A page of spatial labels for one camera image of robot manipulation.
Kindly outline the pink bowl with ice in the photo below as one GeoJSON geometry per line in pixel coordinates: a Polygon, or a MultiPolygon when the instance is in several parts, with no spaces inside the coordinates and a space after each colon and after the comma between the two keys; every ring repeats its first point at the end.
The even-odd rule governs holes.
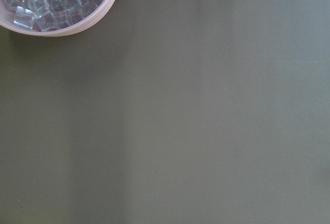
{"type": "Polygon", "coordinates": [[[23,35],[37,36],[37,37],[65,37],[71,36],[82,31],[85,31],[96,23],[98,23],[110,10],[115,0],[103,0],[103,2],[86,18],[82,21],[55,31],[41,32],[38,29],[27,30],[14,25],[14,13],[5,9],[5,6],[1,0],[1,27],[4,27],[10,31],[20,33],[23,35]]]}

